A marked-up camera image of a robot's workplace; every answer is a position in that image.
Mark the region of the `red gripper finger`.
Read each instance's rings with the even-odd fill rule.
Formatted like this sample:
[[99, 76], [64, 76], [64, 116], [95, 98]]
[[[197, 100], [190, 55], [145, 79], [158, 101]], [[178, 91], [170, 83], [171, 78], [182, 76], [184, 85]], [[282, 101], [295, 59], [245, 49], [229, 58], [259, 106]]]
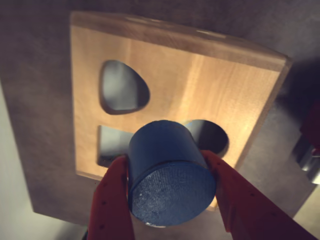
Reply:
[[216, 181], [225, 230], [234, 240], [315, 239], [224, 160], [209, 150], [201, 153]]
[[108, 167], [94, 191], [88, 240], [133, 240], [135, 238], [130, 214], [128, 192], [128, 161], [122, 155]]

